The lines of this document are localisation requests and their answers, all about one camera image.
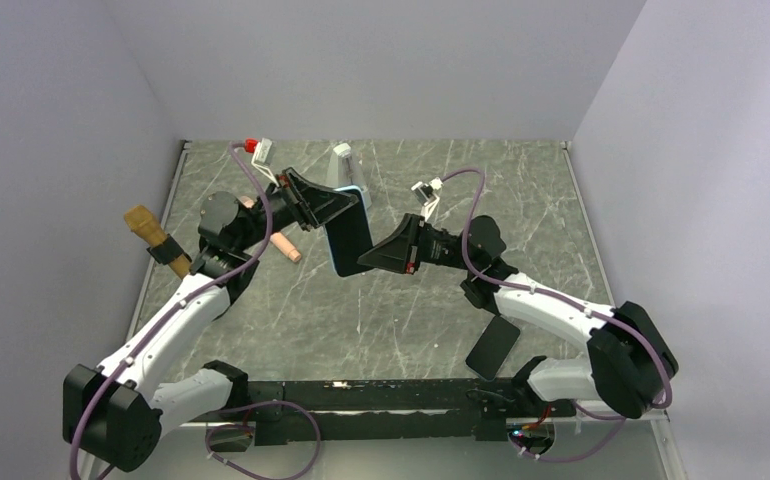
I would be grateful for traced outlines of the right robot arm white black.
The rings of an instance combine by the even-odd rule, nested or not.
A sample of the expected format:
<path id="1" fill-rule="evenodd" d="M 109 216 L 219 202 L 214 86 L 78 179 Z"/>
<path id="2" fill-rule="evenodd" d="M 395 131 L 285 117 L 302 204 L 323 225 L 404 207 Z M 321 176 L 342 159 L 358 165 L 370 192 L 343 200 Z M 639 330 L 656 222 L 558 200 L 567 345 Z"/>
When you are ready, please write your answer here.
<path id="1" fill-rule="evenodd" d="M 642 306 L 587 302 L 546 287 L 507 264 L 505 249 L 497 223 L 487 215 L 455 235 L 407 214 L 359 262 L 398 274 L 413 274 L 424 264 L 464 270 L 460 286 L 475 308 L 524 321 L 576 346 L 581 357 L 536 356 L 514 377 L 513 403 L 525 415 L 537 415 L 553 401 L 585 400 L 638 419 L 668 403 L 679 364 Z"/>

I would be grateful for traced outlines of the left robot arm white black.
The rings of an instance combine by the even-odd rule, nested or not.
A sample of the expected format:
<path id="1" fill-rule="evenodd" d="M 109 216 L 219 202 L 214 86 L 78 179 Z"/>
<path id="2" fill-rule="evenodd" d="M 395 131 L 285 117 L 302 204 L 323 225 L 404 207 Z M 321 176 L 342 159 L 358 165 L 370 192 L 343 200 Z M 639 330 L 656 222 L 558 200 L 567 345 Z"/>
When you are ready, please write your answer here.
<path id="1" fill-rule="evenodd" d="M 226 191 L 206 198 L 200 251 L 163 309 L 114 354 L 94 367 L 78 364 L 65 377 L 62 428 L 71 478 L 81 476 L 80 452 L 130 472 L 180 425 L 210 412 L 233 420 L 246 411 L 248 376 L 225 362 L 211 361 L 176 383 L 162 379 L 248 288 L 273 234 L 291 224 L 303 230 L 337 224 L 365 210 L 359 188 L 312 183 L 292 168 L 256 189 L 250 207 Z"/>

